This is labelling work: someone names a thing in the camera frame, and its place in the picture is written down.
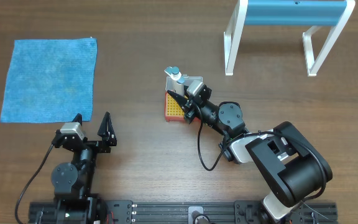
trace wooden tabletop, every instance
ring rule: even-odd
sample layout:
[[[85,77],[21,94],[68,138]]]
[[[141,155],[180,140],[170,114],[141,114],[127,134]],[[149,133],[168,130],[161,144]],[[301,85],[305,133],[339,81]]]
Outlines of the wooden tabletop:
[[[104,199],[138,202],[260,200],[269,188],[254,164],[222,159],[205,171],[196,151],[198,124],[164,120],[167,66],[202,76],[211,101],[236,101],[251,131],[291,121],[329,162],[334,178],[322,201],[336,202],[339,221],[358,223],[358,1],[344,32],[317,77],[307,77],[301,34],[307,27],[245,27],[234,76],[224,76],[223,31],[236,4],[230,1],[0,0],[0,115],[6,74],[17,39],[98,40],[92,120],[97,139],[109,111],[118,138],[98,157],[92,192]],[[315,50],[327,29],[313,36]],[[0,223],[14,222],[16,200],[38,168],[62,123],[0,123]],[[207,166],[221,136],[205,128]],[[52,169],[71,161],[54,149],[19,209],[53,199]]]

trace blue towel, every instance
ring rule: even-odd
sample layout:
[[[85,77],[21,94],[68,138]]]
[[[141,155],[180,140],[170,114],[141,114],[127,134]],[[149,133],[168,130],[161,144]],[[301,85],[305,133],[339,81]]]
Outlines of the blue towel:
[[[97,51],[94,38],[15,40],[1,122],[89,121]]]

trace white rack leg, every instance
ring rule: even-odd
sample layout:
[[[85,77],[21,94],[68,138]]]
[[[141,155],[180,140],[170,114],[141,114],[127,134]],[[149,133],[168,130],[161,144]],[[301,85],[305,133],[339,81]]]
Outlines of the white rack leg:
[[[239,0],[223,33],[224,70],[226,75],[233,75],[234,63],[241,40],[242,29],[246,21],[248,0]]]
[[[317,75],[318,70],[320,69],[321,65],[323,64],[324,60],[326,59],[329,51],[332,49],[335,41],[341,34],[343,28],[345,27],[347,21],[349,20],[355,2],[354,0],[346,0],[347,6],[345,11],[343,12],[339,22],[336,26],[332,27],[329,31],[328,37],[321,49],[319,55],[317,56],[316,61],[314,60],[313,55],[313,48],[311,44],[311,36],[320,28],[318,26],[313,26],[308,31],[304,32],[302,35],[303,38],[303,47],[305,49],[305,59],[306,59],[306,68],[308,70],[308,76],[313,77]]]

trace wooden table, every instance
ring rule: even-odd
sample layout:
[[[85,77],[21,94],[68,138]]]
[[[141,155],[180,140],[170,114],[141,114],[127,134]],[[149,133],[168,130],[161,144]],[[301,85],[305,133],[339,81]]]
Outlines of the wooden table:
[[[358,223],[358,2],[313,78],[306,76],[300,35],[307,27],[246,27],[235,75],[225,77],[223,31],[235,3],[0,0],[0,114],[14,40],[92,36],[98,40],[94,110],[84,129],[96,139],[109,111],[118,137],[112,153],[98,157],[93,192],[140,202],[260,200],[269,192],[254,164],[222,159],[205,171],[196,153],[198,125],[165,122],[163,70],[176,65],[204,77],[213,103],[240,103],[251,131],[291,121],[333,169],[321,200],[337,202],[341,223]],[[325,37],[315,35],[316,49]],[[14,222],[16,200],[61,126],[0,123],[0,223]],[[219,141],[204,129],[208,166]],[[22,220],[29,202],[53,198],[51,171],[70,160],[71,152],[52,151],[24,196]]]

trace yellow perforated surface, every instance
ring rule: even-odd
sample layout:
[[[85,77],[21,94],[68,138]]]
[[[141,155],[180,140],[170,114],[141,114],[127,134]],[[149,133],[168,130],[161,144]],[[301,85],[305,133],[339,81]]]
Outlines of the yellow perforated surface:
[[[185,115],[185,112],[181,110],[178,103],[170,96],[169,94],[166,94],[166,108],[165,108],[165,115],[166,116],[181,116],[183,117]]]

